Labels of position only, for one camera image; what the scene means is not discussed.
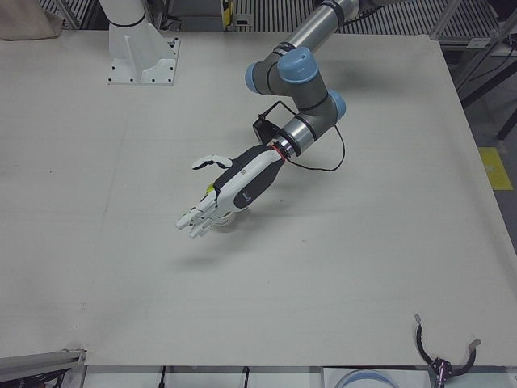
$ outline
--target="white table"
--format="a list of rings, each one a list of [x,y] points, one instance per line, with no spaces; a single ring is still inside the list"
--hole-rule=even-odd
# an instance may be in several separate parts
[[[348,112],[333,173],[285,166],[226,230],[174,227],[277,99],[247,65],[283,36],[183,33],[175,85],[108,86],[106,32],[0,42],[0,357],[89,365],[515,365],[517,259],[439,46],[332,36]],[[338,161],[327,133],[303,155]]]

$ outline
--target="robotic arm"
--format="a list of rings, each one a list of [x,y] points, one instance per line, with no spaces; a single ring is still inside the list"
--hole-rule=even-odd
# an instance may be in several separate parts
[[[286,158],[299,156],[343,117],[346,105],[339,93],[328,90],[312,51],[361,11],[400,0],[323,0],[319,7],[266,59],[246,71],[246,85],[261,95],[291,97],[298,113],[281,129],[254,127],[262,145],[234,160],[206,157],[194,164],[216,163],[226,168],[203,200],[178,220],[191,226],[190,236],[205,235],[222,225],[232,212],[250,205],[274,181]]]

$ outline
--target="robotic hand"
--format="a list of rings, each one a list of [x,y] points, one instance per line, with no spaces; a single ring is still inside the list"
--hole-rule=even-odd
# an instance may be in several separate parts
[[[208,188],[201,202],[184,214],[176,226],[192,226],[191,238],[204,236],[213,225],[224,225],[262,194],[276,178],[285,157],[274,145],[255,145],[236,159],[207,156],[192,165],[194,170],[216,164],[226,171]]]

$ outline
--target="wire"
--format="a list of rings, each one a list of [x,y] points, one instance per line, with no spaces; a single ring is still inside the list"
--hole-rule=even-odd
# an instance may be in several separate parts
[[[250,377],[250,367],[245,366],[242,370],[243,373],[246,373],[246,376],[244,377],[244,386],[243,388],[248,388],[248,378]]]
[[[160,383],[158,384],[158,388],[165,388],[165,372],[167,371],[167,367],[164,365],[162,367],[162,378],[160,379]]]
[[[378,6],[377,8],[373,8],[372,10],[361,12],[359,15],[357,15],[355,17],[355,19],[348,20],[347,22],[345,22],[343,24],[343,27],[349,26],[350,24],[354,24],[354,23],[360,22],[361,20],[369,18],[370,16],[372,16],[372,15],[376,14],[378,11],[380,11],[380,9],[383,7],[384,6]]]
[[[510,52],[508,53],[508,55],[506,55],[506,57],[504,58],[504,61],[502,61],[499,65],[495,66],[492,70],[488,70],[485,73],[479,74],[479,75],[477,75],[474,78],[470,78],[469,81],[475,81],[476,79],[479,79],[481,77],[485,77],[487,74],[490,74],[490,73],[494,72],[495,70],[500,69],[501,67],[503,67],[508,62],[508,60],[511,57],[511,54],[513,54],[514,51],[515,51],[515,47],[512,47]]]
[[[0,388],[19,388],[21,386],[25,388],[39,388],[42,384],[52,382],[56,380],[56,383],[52,388],[61,388],[63,381],[65,380],[65,373],[69,369],[57,370],[55,372],[48,372],[20,378],[17,380],[10,380],[8,382],[0,382]]]
[[[295,166],[297,167],[300,167],[300,168],[304,168],[306,170],[311,170],[311,171],[325,171],[325,172],[333,172],[333,171],[336,171],[337,169],[339,169],[341,167],[341,165],[343,164],[343,161],[345,160],[345,154],[346,154],[346,150],[345,150],[345,141],[343,140],[343,136],[341,135],[341,132],[339,132],[339,128],[337,125],[334,126],[334,128],[336,129],[336,132],[338,133],[338,136],[339,136],[339,140],[341,140],[341,144],[343,145],[343,156],[341,157],[341,160],[339,161],[338,165],[334,168],[320,168],[320,167],[307,167],[307,166],[304,166],[300,163],[296,163],[296,162],[293,162],[291,159],[287,158],[286,160],[291,163],[291,164],[294,164]]]
[[[271,107],[269,109],[267,109],[264,113],[258,115],[258,117],[260,119],[266,119],[266,116],[269,115],[271,113],[271,111],[273,109],[275,109],[276,107],[278,107],[279,105],[282,105],[285,109],[287,109],[289,112],[291,112],[291,114],[296,116],[296,113],[290,107],[288,107],[282,100],[278,100],[273,105],[271,105]],[[343,164],[343,161],[345,160],[345,154],[347,153],[347,151],[346,151],[346,147],[345,147],[345,141],[343,140],[343,136],[341,135],[341,132],[339,131],[338,125],[337,124],[334,125],[334,128],[336,129],[336,132],[338,133],[338,136],[339,136],[339,140],[341,140],[341,144],[343,146],[343,156],[341,157],[341,160],[339,161],[339,163],[338,163],[338,165],[336,167],[334,167],[334,168],[307,167],[307,166],[304,166],[303,164],[293,162],[290,158],[286,158],[286,160],[289,163],[291,163],[292,165],[297,166],[299,168],[303,168],[305,170],[325,171],[325,172],[334,172],[334,171],[336,171]]]
[[[459,89],[461,89],[463,87],[463,85],[465,83],[467,83],[469,81],[469,78],[472,74],[474,74],[474,72],[477,70],[477,68],[481,65],[481,63],[483,63],[485,61],[485,59],[490,55],[490,53],[492,53],[495,49],[495,46],[496,44],[493,44],[492,47],[490,47],[485,55],[483,56],[483,58],[477,63],[477,65],[474,66],[474,68],[472,69],[472,71],[469,73],[469,75],[463,80],[463,82],[456,88],[456,90],[458,91]]]
[[[278,107],[279,105],[282,105],[284,108],[286,108],[289,112],[291,112],[291,114],[293,114],[294,116],[296,116],[296,113],[290,108],[288,107],[284,101],[282,100],[278,100],[277,102],[275,102],[273,105],[271,105],[271,107],[269,109],[267,109],[264,113],[258,115],[258,117],[260,117],[261,119],[265,119],[267,115],[269,115],[271,113],[271,111],[273,109],[275,109],[276,107]]]

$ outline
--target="yellow marking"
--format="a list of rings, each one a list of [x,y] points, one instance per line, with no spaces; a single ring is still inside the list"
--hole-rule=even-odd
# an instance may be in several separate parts
[[[232,23],[233,2],[223,1],[223,25],[228,27]]]
[[[513,190],[498,150],[495,147],[479,147],[478,149],[492,188],[494,190]]]

